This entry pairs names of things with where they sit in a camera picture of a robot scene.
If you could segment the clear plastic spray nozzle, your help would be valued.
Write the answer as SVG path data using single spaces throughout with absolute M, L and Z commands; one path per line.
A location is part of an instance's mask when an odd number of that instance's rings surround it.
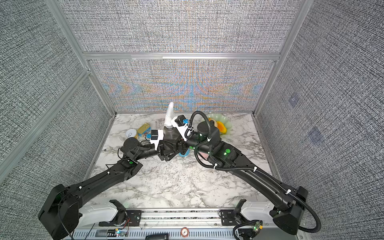
M 173 116 L 174 116 L 174 103 L 170 102 L 168 105 L 168 109 L 167 109 L 165 121 L 164 121 L 165 128 L 171 129 L 173 127 L 172 125 Z

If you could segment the blue plastic spray bottle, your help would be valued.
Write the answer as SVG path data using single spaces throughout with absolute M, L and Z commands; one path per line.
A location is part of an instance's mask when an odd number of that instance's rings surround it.
M 184 154 L 179 153 L 180 157 L 187 157 L 190 154 L 190 149 L 188 149 Z

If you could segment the pink plastic spray bottle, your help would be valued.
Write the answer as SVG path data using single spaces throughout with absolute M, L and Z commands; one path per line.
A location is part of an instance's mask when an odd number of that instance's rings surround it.
M 205 160 L 207 160 L 209 157 L 209 154 L 203 153 L 203 152 L 198 152 L 198 155 L 200 156 L 200 158 L 205 159 Z

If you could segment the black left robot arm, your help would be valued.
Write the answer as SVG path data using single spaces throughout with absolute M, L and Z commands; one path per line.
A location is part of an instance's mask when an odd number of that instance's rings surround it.
M 125 140 L 121 151 L 123 157 L 109 169 L 90 179 L 65 187 L 55 186 L 49 193 L 38 219 L 54 240 L 67 237 L 79 224 L 83 214 L 80 208 L 98 194 L 129 180 L 142 168 L 139 159 L 158 155 L 163 161 L 169 161 L 187 149 L 183 140 L 161 140 L 154 144 L 142 145 L 135 138 Z

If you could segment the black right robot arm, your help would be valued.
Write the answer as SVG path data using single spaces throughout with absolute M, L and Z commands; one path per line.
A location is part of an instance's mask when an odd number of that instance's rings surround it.
M 274 206 L 270 216 L 281 230 L 296 235 L 298 231 L 313 233 L 321 228 L 317 214 L 306 203 L 306 189 L 289 186 L 253 164 L 240 150 L 222 141 L 213 122 L 199 123 L 196 132 L 187 120 L 175 122 L 173 127 L 182 143 L 194 150 L 202 167 L 237 176 L 270 200 Z

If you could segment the grey translucent bottle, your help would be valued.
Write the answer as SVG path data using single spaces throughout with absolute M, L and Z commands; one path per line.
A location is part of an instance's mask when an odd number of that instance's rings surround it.
M 182 138 L 178 129 L 164 127 L 163 133 L 163 141 L 169 146 L 171 146 L 175 151 L 179 151 L 182 147 L 182 142 L 184 141 L 184 139 Z

